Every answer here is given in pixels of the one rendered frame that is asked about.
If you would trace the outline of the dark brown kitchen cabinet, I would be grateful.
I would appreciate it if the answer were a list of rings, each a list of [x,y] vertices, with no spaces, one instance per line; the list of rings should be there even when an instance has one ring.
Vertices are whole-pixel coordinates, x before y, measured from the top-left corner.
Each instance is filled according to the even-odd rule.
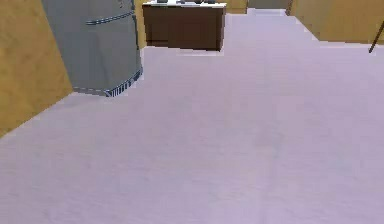
[[[148,46],[220,51],[226,3],[178,3],[157,0],[142,4]]]

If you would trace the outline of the grey fridge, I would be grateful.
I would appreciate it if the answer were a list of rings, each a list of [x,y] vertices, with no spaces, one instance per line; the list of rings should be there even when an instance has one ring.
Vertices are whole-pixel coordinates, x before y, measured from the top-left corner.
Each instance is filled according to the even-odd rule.
[[[143,73],[134,0],[41,0],[73,90],[114,97]]]

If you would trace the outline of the dark brown thin leg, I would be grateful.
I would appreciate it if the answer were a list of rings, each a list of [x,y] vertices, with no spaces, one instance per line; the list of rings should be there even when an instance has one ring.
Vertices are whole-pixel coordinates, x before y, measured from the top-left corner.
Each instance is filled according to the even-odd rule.
[[[370,48],[368,49],[368,53],[372,53],[373,52],[373,50],[374,50],[374,48],[375,48],[375,46],[376,46],[376,44],[377,44],[377,42],[378,42],[378,40],[380,38],[380,35],[381,35],[383,30],[384,30],[384,20],[381,22],[381,25],[380,25],[380,27],[379,27],[379,29],[377,31],[377,34],[376,34],[376,36],[375,36],[375,38],[374,38]]]

